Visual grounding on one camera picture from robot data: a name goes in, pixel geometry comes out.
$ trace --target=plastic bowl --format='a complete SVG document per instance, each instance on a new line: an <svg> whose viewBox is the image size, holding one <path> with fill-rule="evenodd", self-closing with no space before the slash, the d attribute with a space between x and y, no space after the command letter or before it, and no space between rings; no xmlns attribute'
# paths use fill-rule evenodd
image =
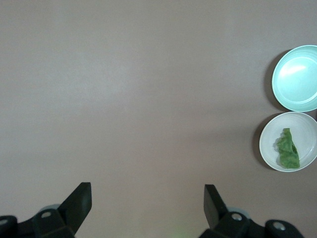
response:
<svg viewBox="0 0 317 238"><path fill-rule="evenodd" d="M279 152L275 143L284 128L290 128L297 148L300 167L286 169L278 162ZM274 117L263 129L260 136L260 153L264 161L273 169L294 172L307 167L317 156L317 122L309 115L299 112L283 113Z"/></svg>
<svg viewBox="0 0 317 238"><path fill-rule="evenodd" d="M291 111L317 109L317 46L300 46L284 55L273 72L272 88Z"/></svg>

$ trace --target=lettuce leaf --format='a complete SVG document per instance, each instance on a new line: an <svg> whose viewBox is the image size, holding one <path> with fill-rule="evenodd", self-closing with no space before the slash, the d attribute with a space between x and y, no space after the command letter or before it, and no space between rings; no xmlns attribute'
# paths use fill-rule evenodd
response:
<svg viewBox="0 0 317 238"><path fill-rule="evenodd" d="M276 145L281 165L287 169L298 169L300 167L299 156L292 140L290 128L283 129L282 136L278 139Z"/></svg>

